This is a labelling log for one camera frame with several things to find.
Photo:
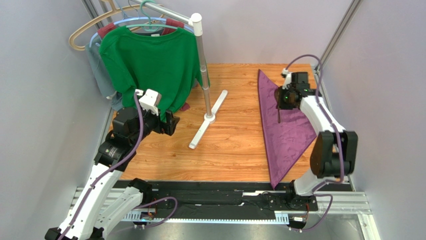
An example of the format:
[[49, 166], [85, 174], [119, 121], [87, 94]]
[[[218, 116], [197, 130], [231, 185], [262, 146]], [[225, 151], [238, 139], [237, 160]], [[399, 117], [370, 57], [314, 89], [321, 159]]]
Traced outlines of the purple cloth napkin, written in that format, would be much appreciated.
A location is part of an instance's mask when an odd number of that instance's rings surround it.
[[275, 90], [278, 86], [262, 71], [257, 71], [257, 93], [263, 142], [273, 189], [285, 178], [316, 138], [304, 113], [298, 108], [280, 110], [278, 123]]

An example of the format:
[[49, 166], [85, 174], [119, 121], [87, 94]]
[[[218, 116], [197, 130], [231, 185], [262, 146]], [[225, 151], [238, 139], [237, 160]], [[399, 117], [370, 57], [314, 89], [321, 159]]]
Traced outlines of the brown wooden spoon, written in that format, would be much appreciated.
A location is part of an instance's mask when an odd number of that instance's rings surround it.
[[277, 101], [276, 109], [277, 109], [277, 123], [281, 122], [281, 114], [280, 114], [280, 101]]

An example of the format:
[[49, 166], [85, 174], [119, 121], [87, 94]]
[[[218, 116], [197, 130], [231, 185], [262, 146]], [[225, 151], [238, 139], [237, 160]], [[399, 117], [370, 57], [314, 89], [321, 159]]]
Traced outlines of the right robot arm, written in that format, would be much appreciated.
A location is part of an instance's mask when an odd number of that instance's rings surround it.
[[328, 184], [341, 184], [355, 169], [358, 135], [346, 130], [326, 108], [318, 89], [311, 88], [307, 72], [283, 69], [282, 86], [275, 90], [279, 111], [299, 109], [316, 133], [310, 168], [289, 184], [287, 202], [309, 198]]

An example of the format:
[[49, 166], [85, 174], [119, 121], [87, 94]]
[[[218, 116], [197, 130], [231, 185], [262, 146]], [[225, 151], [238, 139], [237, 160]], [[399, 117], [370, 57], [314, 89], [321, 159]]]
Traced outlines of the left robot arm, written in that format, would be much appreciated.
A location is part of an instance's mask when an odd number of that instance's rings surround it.
[[112, 120], [112, 130], [99, 146], [86, 185], [72, 210], [58, 227], [47, 230], [46, 240], [105, 240], [117, 224], [137, 206], [145, 208], [153, 200], [152, 184], [135, 178], [110, 205], [103, 205], [136, 155], [141, 141], [150, 133], [172, 136], [180, 118], [170, 110], [165, 120], [141, 107], [120, 109]]

